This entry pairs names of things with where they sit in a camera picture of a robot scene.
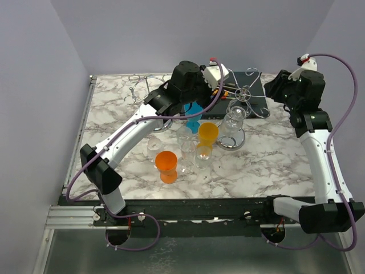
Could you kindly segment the scroll arm chrome glass rack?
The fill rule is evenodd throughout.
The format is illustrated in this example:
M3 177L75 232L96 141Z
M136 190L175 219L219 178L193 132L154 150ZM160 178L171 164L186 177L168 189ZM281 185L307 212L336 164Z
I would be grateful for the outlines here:
M260 79L261 73L257 68L249 67L245 71L246 76L253 76L251 84L239 85L235 73L230 70L234 79L233 97L230 99L226 108L226 115L219 124L219 135L217 145L227 151L235 151L241 148L245 143L245 131L243 129L244 120L253 114L256 118L266 119L271 112L265 106L259 107L258 110L253 108L250 99L255 98L251 93L251 88Z

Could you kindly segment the ribbed clear wine glass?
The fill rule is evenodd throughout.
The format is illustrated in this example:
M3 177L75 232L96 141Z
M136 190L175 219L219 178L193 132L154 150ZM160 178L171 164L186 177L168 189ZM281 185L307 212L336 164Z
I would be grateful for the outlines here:
M219 126L220 134L225 137L233 137L242 128L245 118L246 111L242 107L229 107Z

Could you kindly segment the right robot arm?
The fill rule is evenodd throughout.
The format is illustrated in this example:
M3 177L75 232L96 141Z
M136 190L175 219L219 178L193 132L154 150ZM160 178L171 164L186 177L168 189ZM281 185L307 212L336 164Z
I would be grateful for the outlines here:
M289 196L276 196L262 210L263 219L274 224L283 216L297 221L305 233L346 232L350 217L359 220L364 215L362 202L355 202L348 190L328 138L333 132L327 112L319 108L325 89L324 76L313 70L303 70L294 79L281 70L264 85L266 96L284 104L290 123L305 149L314 180L315 202L305 203Z

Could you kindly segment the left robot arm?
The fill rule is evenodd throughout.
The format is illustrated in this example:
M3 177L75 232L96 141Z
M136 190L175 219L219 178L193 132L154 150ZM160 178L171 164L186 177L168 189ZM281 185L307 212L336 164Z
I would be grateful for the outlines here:
M181 119L184 105L197 103L203 112L209 111L220 99L228 76L227 68L217 61L210 61L208 66L181 61L170 79L151 91L118 130L96 146L85 144L80 149L83 172L99 191L108 208L107 219L113 225L123 224L127 217L119 188L122 177L115 170L119 163L153 130Z

